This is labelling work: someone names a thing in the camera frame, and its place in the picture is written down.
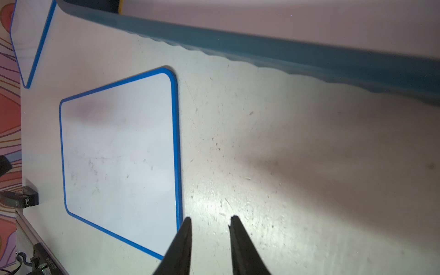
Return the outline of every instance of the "cable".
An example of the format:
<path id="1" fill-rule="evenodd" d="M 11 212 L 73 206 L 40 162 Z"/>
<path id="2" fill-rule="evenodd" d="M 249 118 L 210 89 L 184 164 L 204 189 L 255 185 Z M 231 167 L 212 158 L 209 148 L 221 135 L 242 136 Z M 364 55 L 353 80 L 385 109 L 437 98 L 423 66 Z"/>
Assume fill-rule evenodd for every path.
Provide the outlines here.
<path id="1" fill-rule="evenodd" d="M 9 271 L 9 270 L 0 268 L 0 271 L 6 272 L 7 275 L 14 275 L 15 273 L 17 273 L 17 271 L 20 269 L 20 267 L 22 267 L 22 264 L 25 264 L 27 266 L 32 266 L 32 259 L 31 259 L 30 263 L 26 262 L 27 256 L 23 252 L 18 253 L 15 258 L 20 263 L 20 265 L 16 269 L 14 269 L 13 271 Z"/>

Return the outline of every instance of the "teal plastic edge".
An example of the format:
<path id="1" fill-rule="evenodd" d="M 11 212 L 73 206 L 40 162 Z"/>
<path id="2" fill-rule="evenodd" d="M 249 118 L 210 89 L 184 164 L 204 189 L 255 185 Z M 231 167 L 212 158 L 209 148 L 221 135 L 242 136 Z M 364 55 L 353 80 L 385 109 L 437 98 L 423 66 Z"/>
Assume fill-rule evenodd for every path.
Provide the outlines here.
<path id="1" fill-rule="evenodd" d="M 56 0 L 70 15 L 208 55 L 440 104 L 440 60 L 257 37 L 118 15 Z"/>

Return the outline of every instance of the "scratch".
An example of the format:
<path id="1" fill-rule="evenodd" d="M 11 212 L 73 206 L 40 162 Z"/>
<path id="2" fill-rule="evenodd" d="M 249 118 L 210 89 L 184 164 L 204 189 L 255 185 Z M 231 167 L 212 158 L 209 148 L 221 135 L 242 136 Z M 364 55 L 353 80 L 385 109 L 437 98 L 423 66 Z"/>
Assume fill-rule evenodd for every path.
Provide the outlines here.
<path id="1" fill-rule="evenodd" d="M 101 192 L 99 191 L 99 188 L 98 188 L 97 185 L 95 185 L 95 188 L 93 189 L 92 195 L 95 194 L 95 191 L 98 191 L 98 193 L 101 193 Z"/>
<path id="2" fill-rule="evenodd" d="M 105 157 L 100 157 L 100 158 L 93 158 L 93 157 L 87 157 L 89 159 L 110 159 L 110 158 L 105 158 Z"/>
<path id="3" fill-rule="evenodd" d="M 229 206 L 231 207 L 232 211 L 234 211 L 234 209 L 232 208 L 232 205 L 227 201 L 227 199 L 224 198 L 224 200 L 229 204 Z"/>
<path id="4" fill-rule="evenodd" d="M 193 96 L 192 96 L 192 94 L 191 94 L 190 87 L 188 86 L 188 83 L 187 83 L 186 81 L 185 81 L 185 85 L 186 85 L 187 88 L 188 88 L 188 92 L 190 93 L 190 97 L 191 97 L 191 100 L 193 101 L 194 107 L 196 108 L 196 110 L 198 110 L 198 109 L 197 109 L 197 106 L 195 105 L 194 98 L 193 98 Z"/>

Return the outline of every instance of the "wavy line pattern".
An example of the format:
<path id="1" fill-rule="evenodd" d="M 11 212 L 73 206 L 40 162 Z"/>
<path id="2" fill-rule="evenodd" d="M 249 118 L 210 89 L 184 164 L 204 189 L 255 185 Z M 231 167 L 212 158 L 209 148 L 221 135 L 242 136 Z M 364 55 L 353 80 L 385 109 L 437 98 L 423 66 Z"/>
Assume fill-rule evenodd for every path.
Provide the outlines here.
<path id="1" fill-rule="evenodd" d="M 14 4 L 15 0 L 0 0 L 0 155 L 13 164 L 0 178 L 0 191 L 22 186 L 20 73 L 9 37 Z M 15 269 L 15 251 L 15 210 L 0 204 L 0 268 Z"/>

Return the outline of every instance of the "yellow object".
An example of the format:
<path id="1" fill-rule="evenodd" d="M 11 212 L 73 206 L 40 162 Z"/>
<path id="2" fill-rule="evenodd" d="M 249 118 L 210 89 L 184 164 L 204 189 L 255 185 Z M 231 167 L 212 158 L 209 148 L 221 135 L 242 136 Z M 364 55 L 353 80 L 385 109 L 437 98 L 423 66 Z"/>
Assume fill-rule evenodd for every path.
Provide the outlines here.
<path id="1" fill-rule="evenodd" d="M 121 15 L 122 14 L 122 6 L 124 5 L 124 0 L 120 0 L 119 1 L 119 9 L 118 9 L 118 13 Z"/>

